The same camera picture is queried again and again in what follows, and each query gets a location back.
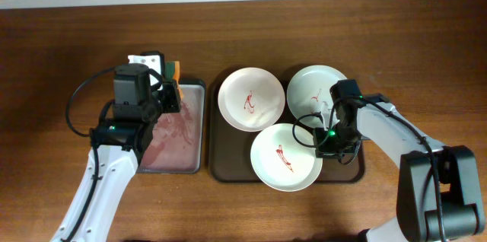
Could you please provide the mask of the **green orange scrub sponge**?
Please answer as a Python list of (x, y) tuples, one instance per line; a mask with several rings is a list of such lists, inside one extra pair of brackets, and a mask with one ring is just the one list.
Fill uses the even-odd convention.
[(164, 76), (166, 79), (172, 79), (175, 80), (175, 82), (178, 82), (180, 80), (180, 62), (166, 62), (164, 66)]

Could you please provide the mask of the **white plate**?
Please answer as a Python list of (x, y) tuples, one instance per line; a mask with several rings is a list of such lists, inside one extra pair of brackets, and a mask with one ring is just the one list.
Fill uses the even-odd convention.
[(312, 134), (300, 126), (288, 123), (270, 126), (253, 140), (252, 168), (273, 189), (282, 192), (305, 189), (317, 180), (323, 166), (323, 160), (308, 146), (312, 143)]
[(241, 68), (222, 82), (217, 102), (228, 124), (241, 131), (258, 132), (281, 117), (285, 92), (271, 72), (255, 67)]
[[(317, 104), (326, 101), (330, 112), (333, 99), (330, 88), (346, 76), (340, 71), (327, 65), (311, 65), (298, 71), (290, 80), (286, 91), (288, 107), (297, 119), (301, 116), (318, 113)], [(300, 122), (310, 128), (323, 128), (322, 120), (308, 116)]]

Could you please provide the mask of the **white plate front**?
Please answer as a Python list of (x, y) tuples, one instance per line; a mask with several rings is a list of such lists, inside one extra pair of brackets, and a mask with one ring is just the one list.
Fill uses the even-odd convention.
[(252, 168), (273, 189), (282, 192), (305, 189), (317, 180), (323, 166), (323, 160), (308, 146), (312, 143), (312, 134), (300, 126), (288, 123), (270, 126), (253, 140)]

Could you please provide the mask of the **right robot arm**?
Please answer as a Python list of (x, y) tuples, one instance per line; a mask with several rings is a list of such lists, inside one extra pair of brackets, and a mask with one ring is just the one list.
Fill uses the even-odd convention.
[(337, 123), (313, 131), (315, 155), (342, 161), (363, 139), (399, 168), (396, 215), (359, 233), (360, 241), (449, 241), (481, 234), (486, 216), (473, 152), (417, 129), (382, 94), (362, 95), (353, 79), (330, 88)]

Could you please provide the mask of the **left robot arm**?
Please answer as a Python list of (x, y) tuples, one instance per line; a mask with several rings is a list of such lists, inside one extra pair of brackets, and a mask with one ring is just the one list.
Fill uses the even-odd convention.
[(84, 176), (54, 241), (105, 241), (119, 202), (153, 139), (161, 115), (181, 110), (180, 64), (158, 51), (130, 55), (128, 63), (92, 75), (112, 73), (114, 98), (106, 102), (90, 141)]

